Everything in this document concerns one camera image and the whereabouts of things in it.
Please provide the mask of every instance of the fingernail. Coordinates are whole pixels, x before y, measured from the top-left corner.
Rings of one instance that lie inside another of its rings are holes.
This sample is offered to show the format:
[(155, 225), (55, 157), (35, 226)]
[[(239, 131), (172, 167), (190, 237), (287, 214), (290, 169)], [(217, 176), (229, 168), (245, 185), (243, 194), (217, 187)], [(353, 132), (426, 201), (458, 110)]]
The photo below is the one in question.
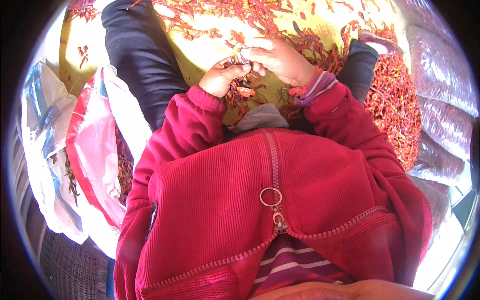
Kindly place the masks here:
[(250, 52), (251, 52), (251, 49), (247, 48), (247, 49), (242, 49), (240, 51), (240, 53), (243, 55), (243, 56), (250, 56)]

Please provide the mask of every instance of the red and white bag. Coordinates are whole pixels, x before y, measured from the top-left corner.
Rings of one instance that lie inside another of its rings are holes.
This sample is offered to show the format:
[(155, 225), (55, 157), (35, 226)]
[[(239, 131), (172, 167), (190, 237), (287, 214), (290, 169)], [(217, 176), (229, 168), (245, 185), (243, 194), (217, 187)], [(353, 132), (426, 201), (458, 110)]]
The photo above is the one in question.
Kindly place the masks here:
[(67, 155), (78, 184), (112, 229), (120, 229), (125, 216), (119, 202), (115, 124), (130, 149), (134, 167), (152, 135), (137, 99), (116, 72), (112, 66), (100, 67), (85, 85), (66, 140)]

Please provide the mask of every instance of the red zip-up jacket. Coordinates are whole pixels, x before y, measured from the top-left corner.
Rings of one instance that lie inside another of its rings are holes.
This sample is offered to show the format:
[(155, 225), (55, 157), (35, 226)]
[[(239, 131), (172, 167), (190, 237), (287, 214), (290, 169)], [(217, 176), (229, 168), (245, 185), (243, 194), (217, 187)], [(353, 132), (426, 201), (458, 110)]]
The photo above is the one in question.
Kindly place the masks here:
[(282, 193), (285, 234), (357, 281), (413, 284), (430, 206), (345, 85), (305, 109), (318, 135), (266, 128), (222, 144), (225, 112), (196, 86), (170, 101), (133, 174), (117, 299), (246, 298), (278, 234), (266, 187)]

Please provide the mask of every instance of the purple striped cuff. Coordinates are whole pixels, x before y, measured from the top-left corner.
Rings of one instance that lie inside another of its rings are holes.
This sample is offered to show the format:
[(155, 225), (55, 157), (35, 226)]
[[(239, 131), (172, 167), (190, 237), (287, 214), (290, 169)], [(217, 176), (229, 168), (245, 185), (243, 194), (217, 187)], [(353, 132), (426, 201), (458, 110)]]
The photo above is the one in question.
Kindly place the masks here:
[(295, 104), (299, 106), (312, 107), (313, 101), (318, 95), (331, 89), (338, 80), (330, 72), (323, 71), (315, 80), (307, 87), (307, 92), (302, 96), (295, 96)]

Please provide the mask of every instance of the jacket sleeve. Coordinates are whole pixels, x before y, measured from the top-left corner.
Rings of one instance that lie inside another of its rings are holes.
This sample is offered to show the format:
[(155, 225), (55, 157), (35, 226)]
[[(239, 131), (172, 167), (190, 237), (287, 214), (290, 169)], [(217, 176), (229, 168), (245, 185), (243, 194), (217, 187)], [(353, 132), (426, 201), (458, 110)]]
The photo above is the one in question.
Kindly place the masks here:
[[(363, 104), (337, 83), (305, 108), (305, 117), (319, 136), (363, 152), (378, 187), (388, 194), (405, 238), (405, 270), (416, 271), (432, 234), (432, 213), (423, 193), (406, 176), (387, 135), (373, 123)], [(404, 274), (402, 283), (412, 285), (415, 273)]]
[(135, 292), (135, 275), (150, 227), (150, 177), (166, 162), (220, 144), (225, 111), (225, 104), (197, 86), (186, 94), (177, 94), (171, 99), (162, 128), (151, 136), (133, 173), (132, 190), (127, 197), (127, 213), (117, 245), (115, 299), (141, 298)]

